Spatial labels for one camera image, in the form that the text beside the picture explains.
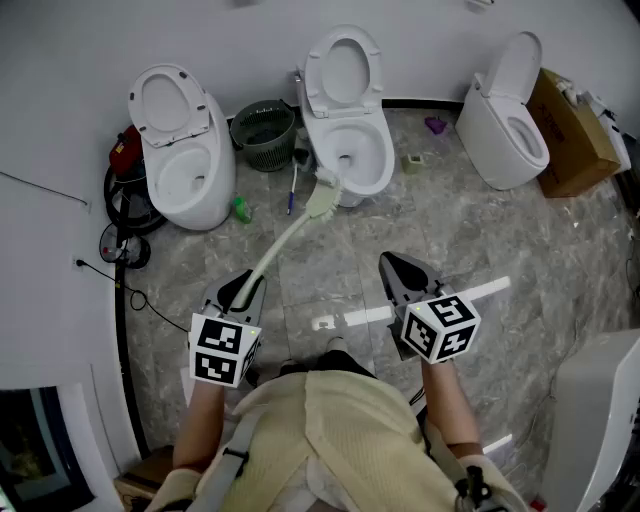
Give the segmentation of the pale green toilet brush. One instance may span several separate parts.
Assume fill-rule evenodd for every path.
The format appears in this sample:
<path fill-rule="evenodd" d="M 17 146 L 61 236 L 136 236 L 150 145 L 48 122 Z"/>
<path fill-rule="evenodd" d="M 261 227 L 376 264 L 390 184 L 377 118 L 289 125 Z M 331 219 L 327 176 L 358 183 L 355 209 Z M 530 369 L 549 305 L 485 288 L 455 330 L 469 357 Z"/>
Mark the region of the pale green toilet brush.
<path fill-rule="evenodd" d="M 254 285 L 264 275 L 267 267 L 292 237 L 301 234 L 303 231 L 308 231 L 310 225 L 328 222 L 334 215 L 342 195 L 343 177 L 339 171 L 330 170 L 322 166 L 317 168 L 315 177 L 314 190 L 302 214 L 274 241 L 259 260 L 232 301 L 232 309 L 240 309 L 247 304 Z"/>

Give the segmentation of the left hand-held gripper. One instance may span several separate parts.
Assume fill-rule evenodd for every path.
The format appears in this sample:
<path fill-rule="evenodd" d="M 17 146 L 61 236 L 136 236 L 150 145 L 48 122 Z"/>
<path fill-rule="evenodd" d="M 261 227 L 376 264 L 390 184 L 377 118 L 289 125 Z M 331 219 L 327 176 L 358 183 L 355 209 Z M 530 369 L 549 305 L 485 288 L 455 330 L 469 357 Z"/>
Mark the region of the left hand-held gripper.
<path fill-rule="evenodd" d="M 227 273 L 211 282 L 202 297 L 202 310 L 228 311 L 251 270 Z M 266 280 L 260 278 L 245 303 L 244 321 L 260 321 L 266 295 Z M 189 331 L 189 375 L 219 386 L 238 388 L 253 363 L 262 338 L 258 326 L 233 321 L 222 314 L 193 313 Z"/>

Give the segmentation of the dark glass panel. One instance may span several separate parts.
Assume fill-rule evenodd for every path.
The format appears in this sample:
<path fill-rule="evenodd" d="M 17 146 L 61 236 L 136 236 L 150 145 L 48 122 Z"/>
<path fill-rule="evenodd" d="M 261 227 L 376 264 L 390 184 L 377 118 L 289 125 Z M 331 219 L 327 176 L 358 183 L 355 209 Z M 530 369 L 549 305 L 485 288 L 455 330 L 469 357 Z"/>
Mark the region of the dark glass panel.
<path fill-rule="evenodd" d="M 94 500 L 56 388 L 0 390 L 0 492 L 15 512 L 73 512 Z"/>

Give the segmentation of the white glossy fixture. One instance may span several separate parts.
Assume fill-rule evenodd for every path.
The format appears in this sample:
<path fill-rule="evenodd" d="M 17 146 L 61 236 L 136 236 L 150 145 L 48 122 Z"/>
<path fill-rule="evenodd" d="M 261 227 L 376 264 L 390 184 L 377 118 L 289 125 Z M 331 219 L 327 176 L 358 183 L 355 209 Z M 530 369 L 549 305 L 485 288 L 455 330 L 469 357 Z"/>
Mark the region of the white glossy fixture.
<path fill-rule="evenodd" d="M 556 374 L 540 495 L 547 512 L 588 512 L 614 482 L 640 404 L 640 329 L 603 333 Z"/>

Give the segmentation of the person's left forearm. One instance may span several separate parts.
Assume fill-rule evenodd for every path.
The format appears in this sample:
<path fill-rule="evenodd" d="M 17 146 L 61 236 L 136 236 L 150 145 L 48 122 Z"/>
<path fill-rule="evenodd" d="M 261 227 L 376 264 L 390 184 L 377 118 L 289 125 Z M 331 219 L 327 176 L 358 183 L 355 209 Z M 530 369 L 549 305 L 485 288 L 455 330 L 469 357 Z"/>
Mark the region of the person's left forearm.
<path fill-rule="evenodd" d="M 174 469 L 204 472 L 218 451 L 224 428 L 224 387 L 196 381 L 173 450 Z"/>

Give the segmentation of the red machine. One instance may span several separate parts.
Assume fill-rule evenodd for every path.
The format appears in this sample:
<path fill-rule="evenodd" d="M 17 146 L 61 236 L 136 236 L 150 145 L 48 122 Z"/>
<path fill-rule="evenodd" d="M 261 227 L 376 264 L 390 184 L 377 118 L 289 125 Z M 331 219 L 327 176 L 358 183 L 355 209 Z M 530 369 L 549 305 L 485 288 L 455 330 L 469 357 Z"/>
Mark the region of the red machine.
<path fill-rule="evenodd" d="M 140 133 L 134 125 L 130 125 L 117 135 L 116 144 L 109 153 L 110 168 L 116 176 L 125 176 L 142 158 Z"/>

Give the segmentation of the grey mesh waste bin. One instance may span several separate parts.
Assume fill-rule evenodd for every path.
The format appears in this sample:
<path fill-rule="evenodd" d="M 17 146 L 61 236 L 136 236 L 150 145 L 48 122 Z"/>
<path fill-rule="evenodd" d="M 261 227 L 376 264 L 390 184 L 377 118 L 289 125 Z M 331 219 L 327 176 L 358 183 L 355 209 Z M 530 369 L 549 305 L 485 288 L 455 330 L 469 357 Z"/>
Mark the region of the grey mesh waste bin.
<path fill-rule="evenodd" d="M 293 109 L 283 100 L 258 101 L 234 117 L 230 135 L 251 167 L 261 172 L 274 172 L 292 159 L 295 121 Z"/>

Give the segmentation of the person's right forearm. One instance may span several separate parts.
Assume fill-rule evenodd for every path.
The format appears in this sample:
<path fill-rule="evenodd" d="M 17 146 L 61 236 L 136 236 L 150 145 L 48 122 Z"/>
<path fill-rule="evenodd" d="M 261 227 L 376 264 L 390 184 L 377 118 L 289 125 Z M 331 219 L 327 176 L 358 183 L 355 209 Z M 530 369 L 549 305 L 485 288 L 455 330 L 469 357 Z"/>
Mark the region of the person's right forearm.
<path fill-rule="evenodd" d="M 459 382 L 456 368 L 443 363 L 421 363 L 427 417 L 443 442 L 458 458 L 482 455 L 480 433 L 474 413 Z"/>

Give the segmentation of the person's cream knitted top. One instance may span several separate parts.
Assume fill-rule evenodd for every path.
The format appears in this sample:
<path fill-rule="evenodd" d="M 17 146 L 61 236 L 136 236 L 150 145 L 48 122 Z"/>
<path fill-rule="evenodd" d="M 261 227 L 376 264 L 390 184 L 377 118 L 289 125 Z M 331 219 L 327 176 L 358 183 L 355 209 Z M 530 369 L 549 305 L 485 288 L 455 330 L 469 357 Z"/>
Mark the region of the person's cream knitted top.
<path fill-rule="evenodd" d="M 220 512 L 279 512 L 313 498 L 344 512 L 462 512 L 405 397 L 341 371 L 292 373 L 234 410 L 260 417 Z"/>

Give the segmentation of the white smart toilet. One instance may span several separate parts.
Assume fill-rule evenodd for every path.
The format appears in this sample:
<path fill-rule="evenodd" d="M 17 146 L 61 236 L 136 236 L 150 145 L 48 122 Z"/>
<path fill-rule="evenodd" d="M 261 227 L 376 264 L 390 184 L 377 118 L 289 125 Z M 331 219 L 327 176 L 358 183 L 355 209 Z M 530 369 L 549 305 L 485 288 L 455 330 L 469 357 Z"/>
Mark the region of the white smart toilet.
<path fill-rule="evenodd" d="M 509 190 L 536 178 L 550 155 L 527 103 L 542 61 L 532 32 L 511 36 L 487 73 L 475 73 L 455 129 L 473 166 L 490 187 Z"/>

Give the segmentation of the white egg-shaped toilet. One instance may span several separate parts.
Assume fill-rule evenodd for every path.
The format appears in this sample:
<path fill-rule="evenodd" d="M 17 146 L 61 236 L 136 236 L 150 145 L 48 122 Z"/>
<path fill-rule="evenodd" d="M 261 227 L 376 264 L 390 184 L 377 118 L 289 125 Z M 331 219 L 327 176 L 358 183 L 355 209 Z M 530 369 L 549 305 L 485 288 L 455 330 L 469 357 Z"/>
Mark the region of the white egg-shaped toilet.
<path fill-rule="evenodd" d="M 236 189 L 235 151 L 214 97 L 181 66 L 144 70 L 128 110 L 141 137 L 152 205 L 173 224 L 209 231 L 229 215 Z"/>

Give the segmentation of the blue white stick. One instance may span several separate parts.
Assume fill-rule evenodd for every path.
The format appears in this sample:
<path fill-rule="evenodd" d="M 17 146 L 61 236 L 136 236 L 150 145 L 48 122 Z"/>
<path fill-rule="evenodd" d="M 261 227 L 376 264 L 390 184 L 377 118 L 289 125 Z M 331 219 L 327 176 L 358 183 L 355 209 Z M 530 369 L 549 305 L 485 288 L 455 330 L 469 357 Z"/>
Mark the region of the blue white stick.
<path fill-rule="evenodd" d="M 295 189 L 296 189 L 296 184 L 297 184 L 297 177 L 298 177 L 298 163 L 294 161 L 291 188 L 289 190 L 288 202 L 287 202 L 287 210 L 286 210 L 286 215 L 287 216 L 291 215 L 291 213 L 293 212 L 293 209 L 294 209 Z"/>

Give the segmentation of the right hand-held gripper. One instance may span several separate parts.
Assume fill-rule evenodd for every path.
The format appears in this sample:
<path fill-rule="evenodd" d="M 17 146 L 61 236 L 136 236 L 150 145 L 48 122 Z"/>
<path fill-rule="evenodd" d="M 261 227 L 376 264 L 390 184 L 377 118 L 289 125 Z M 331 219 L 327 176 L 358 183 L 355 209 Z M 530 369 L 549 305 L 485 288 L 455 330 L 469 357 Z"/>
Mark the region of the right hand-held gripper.
<path fill-rule="evenodd" d="M 385 294 L 394 306 L 437 295 L 440 274 L 413 256 L 385 251 L 378 269 Z M 480 323 L 473 304 L 461 293 L 454 293 L 398 306 L 389 328 L 402 360 L 419 356 L 436 364 L 467 352 Z"/>

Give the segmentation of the person's black trousers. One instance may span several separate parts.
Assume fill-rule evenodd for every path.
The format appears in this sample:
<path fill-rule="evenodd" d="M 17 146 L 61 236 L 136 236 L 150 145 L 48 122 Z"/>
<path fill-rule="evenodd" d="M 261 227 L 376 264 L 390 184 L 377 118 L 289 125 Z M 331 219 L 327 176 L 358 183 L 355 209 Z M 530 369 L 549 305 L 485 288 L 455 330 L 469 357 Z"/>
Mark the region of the person's black trousers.
<path fill-rule="evenodd" d="M 359 365 L 346 351 L 329 350 L 320 356 L 314 363 L 297 363 L 288 361 L 280 368 L 279 377 L 293 373 L 306 373 L 309 371 L 342 371 L 366 376 L 375 379 L 376 376 Z"/>

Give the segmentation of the brown cardboard box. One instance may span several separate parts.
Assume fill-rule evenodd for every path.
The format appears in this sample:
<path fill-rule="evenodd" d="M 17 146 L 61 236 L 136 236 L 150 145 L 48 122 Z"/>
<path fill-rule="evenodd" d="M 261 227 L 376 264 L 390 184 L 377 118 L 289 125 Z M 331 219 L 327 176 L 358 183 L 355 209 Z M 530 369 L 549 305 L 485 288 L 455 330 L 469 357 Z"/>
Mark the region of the brown cardboard box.
<path fill-rule="evenodd" d="M 538 175 L 547 198 L 577 197 L 611 177 L 620 161 L 592 109 L 572 106 L 557 88 L 561 76 L 541 69 L 527 108 L 549 151 Z"/>

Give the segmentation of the white elongated toilet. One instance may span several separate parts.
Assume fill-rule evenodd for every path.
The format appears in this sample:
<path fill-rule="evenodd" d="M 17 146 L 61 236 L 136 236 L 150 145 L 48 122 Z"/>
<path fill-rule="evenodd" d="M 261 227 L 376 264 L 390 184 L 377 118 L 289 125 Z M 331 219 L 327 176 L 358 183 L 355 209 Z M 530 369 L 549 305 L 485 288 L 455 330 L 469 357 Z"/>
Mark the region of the white elongated toilet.
<path fill-rule="evenodd" d="M 317 166 L 340 178 L 339 205 L 358 206 L 390 183 L 395 153 L 382 109 L 382 52 L 353 24 L 331 28 L 298 69 L 296 90 Z"/>

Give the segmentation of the brown wooden box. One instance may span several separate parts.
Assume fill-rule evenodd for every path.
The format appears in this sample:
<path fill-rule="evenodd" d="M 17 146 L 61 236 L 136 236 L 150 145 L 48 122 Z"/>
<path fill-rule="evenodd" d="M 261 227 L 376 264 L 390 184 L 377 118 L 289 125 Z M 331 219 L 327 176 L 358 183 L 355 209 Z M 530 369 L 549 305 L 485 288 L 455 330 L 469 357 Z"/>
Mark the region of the brown wooden box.
<path fill-rule="evenodd" d="M 151 500 L 172 469 L 173 447 L 158 448 L 114 479 L 114 487 L 126 509 L 138 500 Z"/>

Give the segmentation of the black round fan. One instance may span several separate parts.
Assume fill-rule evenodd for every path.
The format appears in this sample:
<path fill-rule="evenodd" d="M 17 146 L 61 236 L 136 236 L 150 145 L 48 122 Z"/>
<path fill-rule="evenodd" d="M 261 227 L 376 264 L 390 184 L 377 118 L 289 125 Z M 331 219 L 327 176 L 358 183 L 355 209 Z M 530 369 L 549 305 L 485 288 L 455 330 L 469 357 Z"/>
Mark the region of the black round fan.
<path fill-rule="evenodd" d="M 128 228 L 110 223 L 101 234 L 99 254 L 106 263 L 141 269 L 150 259 L 151 247 L 144 238 Z"/>

